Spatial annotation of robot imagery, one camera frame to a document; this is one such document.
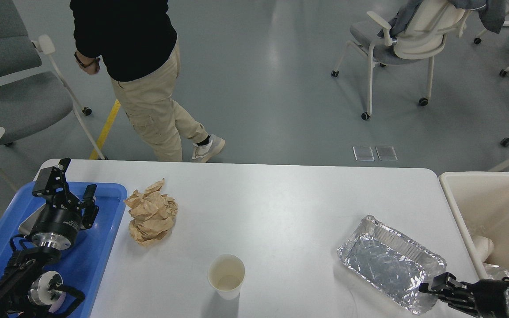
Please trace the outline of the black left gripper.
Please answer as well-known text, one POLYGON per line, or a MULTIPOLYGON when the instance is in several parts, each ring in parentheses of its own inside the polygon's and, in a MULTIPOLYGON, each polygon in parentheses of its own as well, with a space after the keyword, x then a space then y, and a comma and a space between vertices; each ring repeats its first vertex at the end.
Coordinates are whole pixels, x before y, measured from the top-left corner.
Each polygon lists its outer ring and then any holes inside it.
POLYGON ((32 195, 45 199, 45 205, 30 216, 33 221, 30 241, 35 246, 57 250, 72 248, 79 231, 91 229, 99 213, 99 206, 95 205, 97 184, 87 185, 80 207, 72 208, 71 193, 65 179, 70 162, 70 158, 64 158, 57 166, 42 169, 35 181, 32 195))

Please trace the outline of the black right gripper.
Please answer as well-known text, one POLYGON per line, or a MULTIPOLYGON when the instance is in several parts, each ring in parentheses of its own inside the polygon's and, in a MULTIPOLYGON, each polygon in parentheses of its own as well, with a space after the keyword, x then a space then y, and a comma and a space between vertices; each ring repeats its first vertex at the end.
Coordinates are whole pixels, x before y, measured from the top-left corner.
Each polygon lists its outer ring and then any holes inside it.
POLYGON ((437 295, 448 307, 477 318, 509 318, 509 278, 459 282, 451 273, 420 283, 419 292, 437 295))

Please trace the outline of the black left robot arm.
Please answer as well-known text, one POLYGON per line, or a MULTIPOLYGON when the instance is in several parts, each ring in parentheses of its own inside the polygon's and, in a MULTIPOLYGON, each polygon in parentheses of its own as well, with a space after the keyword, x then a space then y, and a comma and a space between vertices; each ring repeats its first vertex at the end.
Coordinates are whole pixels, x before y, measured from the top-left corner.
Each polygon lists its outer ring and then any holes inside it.
POLYGON ((18 314, 21 318, 66 318, 85 300, 83 291, 68 286, 62 276, 45 266, 57 263, 63 250, 73 247, 79 231, 90 229, 99 212, 95 205, 96 184, 86 187, 79 199, 67 183, 65 172, 70 158, 40 171, 32 195, 45 205, 20 243, 33 247, 13 251, 0 280, 0 318, 18 314))

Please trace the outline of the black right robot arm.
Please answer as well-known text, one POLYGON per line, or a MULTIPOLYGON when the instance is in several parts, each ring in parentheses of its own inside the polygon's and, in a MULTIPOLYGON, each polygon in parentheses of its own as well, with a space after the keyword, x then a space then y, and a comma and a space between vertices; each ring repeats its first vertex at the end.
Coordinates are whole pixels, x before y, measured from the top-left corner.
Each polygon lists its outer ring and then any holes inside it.
POLYGON ((468 283, 446 272, 430 284, 421 283, 419 292, 435 295, 450 308, 475 318, 509 318, 509 276, 468 283))

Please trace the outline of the person's hand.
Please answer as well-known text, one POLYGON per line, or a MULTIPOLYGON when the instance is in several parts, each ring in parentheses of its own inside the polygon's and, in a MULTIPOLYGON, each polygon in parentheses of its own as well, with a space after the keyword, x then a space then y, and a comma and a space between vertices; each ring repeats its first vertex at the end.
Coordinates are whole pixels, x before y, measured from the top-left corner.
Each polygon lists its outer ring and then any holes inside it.
POLYGON ((93 60, 91 63, 89 63, 87 66, 83 66, 82 64, 79 64, 79 67, 81 70, 86 72, 89 75, 95 75, 99 73, 100 71, 100 58, 97 58, 93 60))

